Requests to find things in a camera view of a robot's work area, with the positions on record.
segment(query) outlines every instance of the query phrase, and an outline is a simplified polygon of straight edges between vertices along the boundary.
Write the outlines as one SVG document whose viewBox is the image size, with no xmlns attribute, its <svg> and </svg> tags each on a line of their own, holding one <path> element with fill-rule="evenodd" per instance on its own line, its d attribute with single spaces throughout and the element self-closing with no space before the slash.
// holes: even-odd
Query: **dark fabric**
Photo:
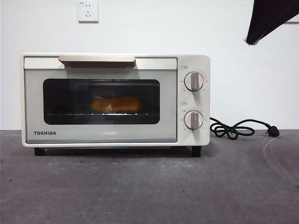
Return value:
<svg viewBox="0 0 299 224">
<path fill-rule="evenodd" d="M 246 42 L 257 44 L 297 14 L 299 0 L 255 0 Z"/>
</svg>

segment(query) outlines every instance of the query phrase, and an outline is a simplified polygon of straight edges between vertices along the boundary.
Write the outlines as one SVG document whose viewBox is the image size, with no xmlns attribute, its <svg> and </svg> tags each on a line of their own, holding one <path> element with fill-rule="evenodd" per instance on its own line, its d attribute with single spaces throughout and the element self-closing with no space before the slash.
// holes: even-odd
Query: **oven door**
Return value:
<svg viewBox="0 0 299 224">
<path fill-rule="evenodd" d="M 64 64 L 25 58 L 27 143 L 177 141 L 175 58 Z"/>
</svg>

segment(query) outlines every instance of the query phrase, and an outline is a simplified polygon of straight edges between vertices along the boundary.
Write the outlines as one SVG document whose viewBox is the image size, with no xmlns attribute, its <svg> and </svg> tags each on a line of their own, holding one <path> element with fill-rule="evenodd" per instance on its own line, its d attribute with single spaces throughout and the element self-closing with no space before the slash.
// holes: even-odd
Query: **glass window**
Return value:
<svg viewBox="0 0 299 224">
<path fill-rule="evenodd" d="M 160 83 L 141 79 L 46 79 L 44 121 L 49 125 L 156 124 Z"/>
</svg>

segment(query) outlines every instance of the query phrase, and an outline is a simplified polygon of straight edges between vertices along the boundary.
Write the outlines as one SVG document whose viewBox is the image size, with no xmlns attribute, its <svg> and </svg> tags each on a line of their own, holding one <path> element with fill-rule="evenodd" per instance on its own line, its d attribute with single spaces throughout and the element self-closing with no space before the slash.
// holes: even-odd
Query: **toaster oven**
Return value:
<svg viewBox="0 0 299 224">
<path fill-rule="evenodd" d="M 205 55 L 24 54 L 22 144 L 49 147 L 209 143 Z"/>
</svg>

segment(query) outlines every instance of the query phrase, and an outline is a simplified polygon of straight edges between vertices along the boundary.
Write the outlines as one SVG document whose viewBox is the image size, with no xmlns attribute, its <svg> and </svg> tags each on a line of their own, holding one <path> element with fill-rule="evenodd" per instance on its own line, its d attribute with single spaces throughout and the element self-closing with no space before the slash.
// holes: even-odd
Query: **food inside oven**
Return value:
<svg viewBox="0 0 299 224">
<path fill-rule="evenodd" d="M 142 102 L 138 97 L 119 96 L 95 99 L 90 108 L 99 112 L 138 112 Z"/>
</svg>

